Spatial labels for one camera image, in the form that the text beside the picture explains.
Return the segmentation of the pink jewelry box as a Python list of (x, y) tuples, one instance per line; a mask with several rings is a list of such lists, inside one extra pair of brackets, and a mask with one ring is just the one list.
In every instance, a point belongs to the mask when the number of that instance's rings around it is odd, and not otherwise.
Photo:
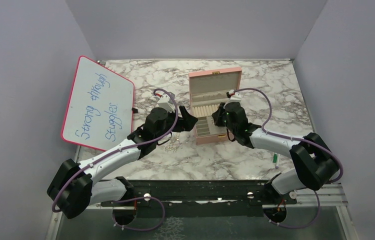
[(188, 74), (190, 114), (198, 118), (194, 127), (197, 145), (228, 140), (226, 128), (216, 126), (212, 114), (227, 102), (227, 92), (240, 87), (241, 78), (240, 66)]

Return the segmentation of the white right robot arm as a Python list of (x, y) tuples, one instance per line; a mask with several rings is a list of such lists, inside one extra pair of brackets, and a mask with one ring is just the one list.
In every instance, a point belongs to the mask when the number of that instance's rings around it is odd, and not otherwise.
[(214, 124), (232, 133), (233, 142), (251, 149), (263, 149), (289, 157), (294, 169), (280, 173), (264, 185), (264, 198), (272, 204), (294, 190), (319, 190), (335, 173), (339, 163), (316, 133), (304, 137), (288, 137), (265, 131), (261, 125), (248, 121), (245, 109), (238, 102), (221, 103), (212, 115)]

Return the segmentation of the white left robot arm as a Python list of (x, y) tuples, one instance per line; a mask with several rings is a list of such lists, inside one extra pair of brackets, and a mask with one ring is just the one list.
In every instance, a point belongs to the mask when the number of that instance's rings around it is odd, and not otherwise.
[(121, 143), (100, 155), (76, 163), (67, 159), (57, 170), (46, 193), (52, 199), (54, 213), (62, 212), (68, 219), (80, 215), (87, 206), (109, 197), (109, 186), (117, 187), (113, 198), (120, 205), (132, 201), (133, 192), (120, 180), (109, 184), (102, 179), (118, 168), (135, 162), (150, 154), (167, 135), (190, 132), (198, 122), (184, 106), (169, 112), (155, 107), (146, 117), (144, 124), (130, 133)]

